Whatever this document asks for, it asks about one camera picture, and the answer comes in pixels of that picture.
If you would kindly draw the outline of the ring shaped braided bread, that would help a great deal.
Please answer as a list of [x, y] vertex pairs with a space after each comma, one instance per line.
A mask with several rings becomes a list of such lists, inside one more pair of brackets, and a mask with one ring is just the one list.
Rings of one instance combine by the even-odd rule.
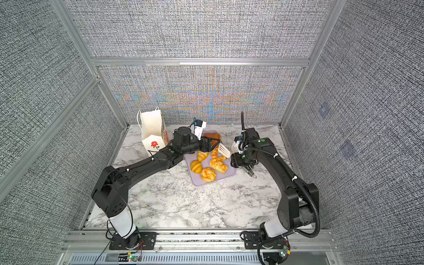
[[211, 153], [211, 158], [212, 159], [216, 159], [218, 161], [224, 162], [225, 160], [227, 160], [227, 157], [225, 156], [219, 156], [219, 148], [215, 148]]

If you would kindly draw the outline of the braided loaf pastry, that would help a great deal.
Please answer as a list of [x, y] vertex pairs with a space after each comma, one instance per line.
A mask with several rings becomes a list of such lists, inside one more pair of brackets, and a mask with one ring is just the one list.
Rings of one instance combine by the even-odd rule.
[[219, 159], [212, 159], [210, 161], [210, 167], [218, 173], [225, 174], [228, 170], [228, 166]]

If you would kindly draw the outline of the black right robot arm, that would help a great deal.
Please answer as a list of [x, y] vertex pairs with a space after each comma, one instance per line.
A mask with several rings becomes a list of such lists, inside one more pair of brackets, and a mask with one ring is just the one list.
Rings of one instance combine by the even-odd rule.
[[282, 159], [274, 143], [260, 137], [254, 128], [243, 128], [235, 144], [237, 151], [231, 155], [231, 166], [245, 170], [252, 177], [254, 166], [260, 163], [280, 190], [276, 217], [260, 226], [264, 237], [293, 233], [317, 237], [321, 230], [317, 186], [301, 179]]

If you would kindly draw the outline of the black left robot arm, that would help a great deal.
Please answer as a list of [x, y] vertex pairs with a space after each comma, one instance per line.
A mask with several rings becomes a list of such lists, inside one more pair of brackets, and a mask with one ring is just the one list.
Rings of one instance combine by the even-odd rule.
[[92, 199], [121, 238], [132, 237], [136, 226], [128, 206], [129, 190], [140, 181], [178, 165], [184, 155], [196, 151], [211, 152], [220, 142], [218, 138], [198, 138], [189, 127], [180, 127], [174, 131], [173, 139], [151, 157], [121, 168], [104, 168], [93, 189]]

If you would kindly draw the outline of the flaky knot pastry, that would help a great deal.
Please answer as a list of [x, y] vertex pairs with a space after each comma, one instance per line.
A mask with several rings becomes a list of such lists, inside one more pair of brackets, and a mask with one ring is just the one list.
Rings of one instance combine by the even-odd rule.
[[202, 173], [201, 173], [201, 179], [204, 182], [213, 182], [216, 180], [216, 172], [214, 169], [212, 168], [204, 168]]

